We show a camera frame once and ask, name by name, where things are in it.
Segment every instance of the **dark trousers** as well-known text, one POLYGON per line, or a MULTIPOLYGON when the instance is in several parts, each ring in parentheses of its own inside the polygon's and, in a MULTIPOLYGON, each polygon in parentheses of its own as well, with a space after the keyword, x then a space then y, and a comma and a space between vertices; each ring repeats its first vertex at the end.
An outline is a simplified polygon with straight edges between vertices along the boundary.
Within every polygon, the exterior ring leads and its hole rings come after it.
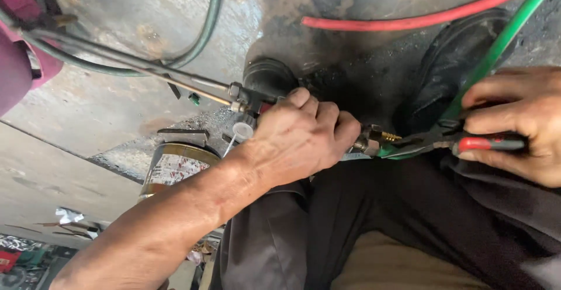
POLYGON ((328 289, 371 230, 496 289, 549 288, 555 273, 540 265, 561 261, 560 197, 455 157, 340 162, 234 216, 210 289, 328 289))

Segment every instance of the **forearm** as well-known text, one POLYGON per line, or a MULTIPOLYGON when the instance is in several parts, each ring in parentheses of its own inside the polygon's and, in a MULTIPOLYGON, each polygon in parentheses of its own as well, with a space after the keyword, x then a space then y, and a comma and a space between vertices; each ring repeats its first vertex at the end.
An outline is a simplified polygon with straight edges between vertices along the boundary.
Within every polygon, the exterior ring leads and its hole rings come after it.
POLYGON ((125 212, 51 289, 156 289, 194 243, 270 188, 239 152, 125 212))

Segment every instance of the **concrete floor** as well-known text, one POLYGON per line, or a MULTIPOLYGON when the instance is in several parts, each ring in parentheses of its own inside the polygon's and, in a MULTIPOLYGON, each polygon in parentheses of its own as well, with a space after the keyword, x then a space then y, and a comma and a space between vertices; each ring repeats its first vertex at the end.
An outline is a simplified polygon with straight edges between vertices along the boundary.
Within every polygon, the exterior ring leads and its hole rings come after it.
MULTIPOLYGON (((193 42, 208 3, 58 1, 65 13, 80 17, 72 32, 143 57, 162 59, 177 55, 193 42)), ((274 57, 288 64, 310 90, 337 86, 341 94, 335 97, 342 108, 364 123, 391 129, 389 118, 394 108, 413 86, 412 75, 421 57, 443 26, 407 32, 330 32, 302 27, 299 19, 303 15, 362 20, 409 17, 468 1, 223 0, 213 38, 185 69, 230 83, 240 81, 244 66, 255 57, 274 57)), ((520 2, 514 0, 507 8, 515 10, 520 2)), ((507 64, 561 64, 560 2, 545 2, 523 28, 518 48, 507 64)), ((154 132, 169 126, 208 129, 210 145, 223 152, 227 145, 221 134, 230 130, 234 119, 234 114, 208 100, 202 100, 200 107, 185 98, 177 100, 166 84, 154 79, 116 78, 66 66, 0 119, 18 129, 3 135, 0 145, 4 160, 0 182, 10 193, 2 205, 5 212, 0 210, 10 216, 3 217, 1 224, 36 230, 32 224, 43 221, 46 214, 54 215, 57 204, 74 202, 75 208, 85 206, 85 213, 110 222, 134 204, 140 186, 104 168, 140 181, 154 148, 162 142, 154 132), (37 160, 31 165, 28 157, 37 160), (97 186, 105 186, 103 192, 97 186), (114 208, 98 214, 96 209, 107 206, 114 208), (25 211, 26 216, 17 217, 19 211, 25 211)), ((0 232, 43 240, 52 237, 50 232, 12 229, 0 227, 0 232)))

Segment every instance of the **hand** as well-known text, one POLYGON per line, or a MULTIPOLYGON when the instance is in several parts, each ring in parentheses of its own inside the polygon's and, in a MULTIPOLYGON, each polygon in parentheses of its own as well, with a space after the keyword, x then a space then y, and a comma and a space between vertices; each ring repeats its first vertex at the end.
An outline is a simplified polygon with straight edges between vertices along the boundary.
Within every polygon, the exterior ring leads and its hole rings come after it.
POLYGON ((353 145, 360 123, 331 102, 318 102, 305 88, 263 114, 253 138, 227 159, 241 157, 269 187, 306 178, 336 164, 353 145))
POLYGON ((464 129, 475 134, 516 131, 529 138, 529 153, 470 150, 459 157, 547 187, 561 187, 561 68, 500 70, 471 87, 462 106, 468 109, 489 102, 503 104, 473 110, 464 129))

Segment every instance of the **pliers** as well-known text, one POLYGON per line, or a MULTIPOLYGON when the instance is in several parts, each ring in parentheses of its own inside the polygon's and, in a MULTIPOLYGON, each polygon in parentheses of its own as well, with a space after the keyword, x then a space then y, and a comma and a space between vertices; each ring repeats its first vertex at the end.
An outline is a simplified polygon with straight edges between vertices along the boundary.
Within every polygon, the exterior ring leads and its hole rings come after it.
POLYGON ((516 151, 526 149, 528 139, 515 132, 473 135, 463 130, 463 121, 440 120, 431 130, 382 145, 389 154, 383 159, 414 157, 438 148, 449 148, 454 155, 466 150, 516 151))

